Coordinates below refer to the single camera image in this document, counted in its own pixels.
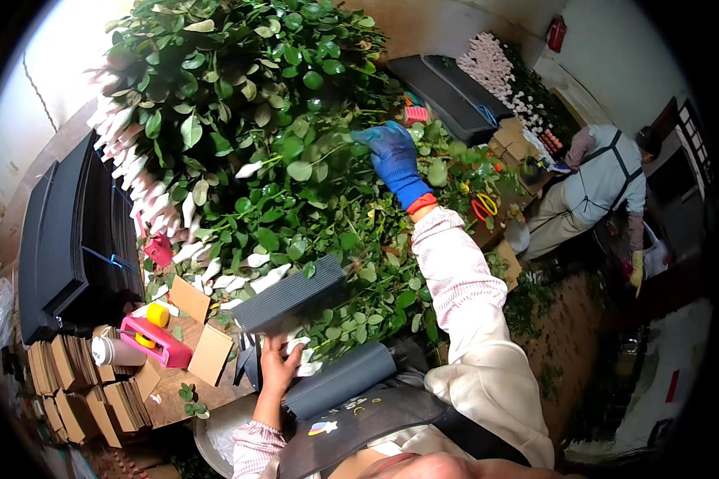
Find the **yellow tape roll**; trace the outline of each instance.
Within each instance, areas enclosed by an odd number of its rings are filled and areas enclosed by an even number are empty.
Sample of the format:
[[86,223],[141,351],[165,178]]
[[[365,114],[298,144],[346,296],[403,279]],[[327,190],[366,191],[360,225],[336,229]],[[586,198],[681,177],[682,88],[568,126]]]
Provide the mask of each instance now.
[[164,328],[165,325],[168,324],[169,319],[170,313],[168,312],[168,308],[164,306],[152,303],[146,308],[146,320],[152,324]]
[[150,340],[148,337],[144,336],[142,333],[136,333],[135,334],[135,341],[143,346],[144,348],[147,348],[149,350],[155,349],[155,346],[157,346],[157,343],[153,340]]

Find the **khaki pants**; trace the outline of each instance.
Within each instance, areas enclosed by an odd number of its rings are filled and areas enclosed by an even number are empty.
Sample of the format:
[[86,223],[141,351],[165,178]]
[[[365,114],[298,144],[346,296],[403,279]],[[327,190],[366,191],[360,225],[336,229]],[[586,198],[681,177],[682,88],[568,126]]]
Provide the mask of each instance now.
[[527,220],[530,230],[530,246],[521,257],[533,260],[552,251],[563,241],[580,235],[591,226],[584,225],[570,210],[564,195],[564,182],[549,188],[540,202],[536,216]]

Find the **cartoon star sticker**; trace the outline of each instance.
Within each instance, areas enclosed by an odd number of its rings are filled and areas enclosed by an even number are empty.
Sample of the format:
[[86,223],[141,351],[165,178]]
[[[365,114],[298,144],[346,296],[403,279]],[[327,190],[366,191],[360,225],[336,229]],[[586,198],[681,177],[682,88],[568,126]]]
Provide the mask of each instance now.
[[330,434],[331,431],[335,431],[338,428],[338,421],[331,421],[325,424],[323,431],[325,434]]

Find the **pink sponge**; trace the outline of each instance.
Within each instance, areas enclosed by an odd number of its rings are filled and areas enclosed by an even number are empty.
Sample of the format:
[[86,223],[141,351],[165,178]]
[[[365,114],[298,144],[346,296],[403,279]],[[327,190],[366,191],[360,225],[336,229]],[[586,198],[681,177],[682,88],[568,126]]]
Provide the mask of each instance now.
[[429,112],[424,107],[405,107],[405,125],[408,127],[415,122],[425,123],[429,119]]

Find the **light blue shirt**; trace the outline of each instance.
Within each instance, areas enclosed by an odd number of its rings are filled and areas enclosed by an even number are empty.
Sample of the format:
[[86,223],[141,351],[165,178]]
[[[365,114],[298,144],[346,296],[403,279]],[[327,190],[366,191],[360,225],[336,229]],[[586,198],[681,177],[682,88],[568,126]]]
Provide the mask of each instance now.
[[[618,129],[613,125],[589,125],[589,135],[594,138],[596,145],[587,151],[586,155],[609,146],[617,131]],[[629,174],[642,166],[642,153],[633,139],[621,133],[616,148]],[[582,223],[593,225],[610,209],[625,181],[626,176],[618,163],[618,158],[615,157],[613,150],[607,150],[583,165],[578,173],[564,180],[567,205]],[[643,212],[646,187],[647,179],[642,173],[628,185],[614,209],[617,209],[623,201],[627,201],[628,212]]]

